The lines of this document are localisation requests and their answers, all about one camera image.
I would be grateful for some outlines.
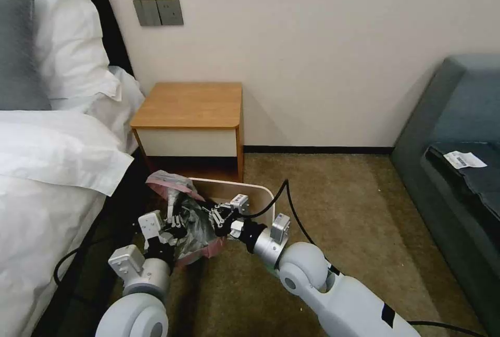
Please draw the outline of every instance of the gray pillow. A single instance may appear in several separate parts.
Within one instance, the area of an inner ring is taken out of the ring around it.
[[[0,110],[50,110],[36,67],[34,0],[0,0]]]

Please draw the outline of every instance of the nightstand drawer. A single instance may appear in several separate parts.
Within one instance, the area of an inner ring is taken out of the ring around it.
[[[136,129],[147,156],[236,157],[236,131]]]

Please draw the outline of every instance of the nightstand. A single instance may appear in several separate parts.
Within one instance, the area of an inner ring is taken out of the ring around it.
[[[157,83],[130,125],[152,169],[243,180],[240,83]]]

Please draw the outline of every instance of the wooden nightstand top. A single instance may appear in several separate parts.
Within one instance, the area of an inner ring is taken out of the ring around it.
[[[241,83],[157,83],[130,126],[135,129],[234,129]]]

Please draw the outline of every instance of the headboard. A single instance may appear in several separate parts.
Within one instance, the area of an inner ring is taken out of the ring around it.
[[[134,71],[111,3],[109,0],[92,0],[92,2],[99,12],[103,29],[103,44],[109,58],[109,64],[119,66],[133,76]]]

